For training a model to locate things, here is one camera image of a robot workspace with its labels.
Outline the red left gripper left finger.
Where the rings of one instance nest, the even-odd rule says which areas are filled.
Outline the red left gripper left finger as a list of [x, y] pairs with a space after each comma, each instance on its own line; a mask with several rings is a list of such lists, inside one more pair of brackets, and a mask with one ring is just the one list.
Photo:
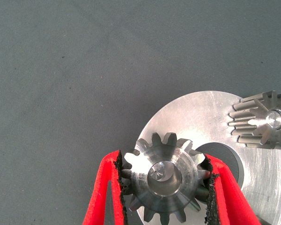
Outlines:
[[102, 225], [105, 218], [105, 205], [108, 184], [111, 183], [114, 224], [126, 225], [127, 214], [121, 182], [122, 155], [120, 150], [107, 154], [101, 161], [96, 174], [92, 197], [83, 220], [84, 225]]

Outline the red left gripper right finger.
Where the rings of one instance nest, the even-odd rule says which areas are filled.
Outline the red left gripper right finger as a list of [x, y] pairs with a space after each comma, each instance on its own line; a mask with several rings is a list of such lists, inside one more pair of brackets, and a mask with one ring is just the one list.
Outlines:
[[201, 166], [210, 171], [204, 180], [207, 197], [207, 225], [259, 225], [230, 168], [220, 159], [206, 154]]

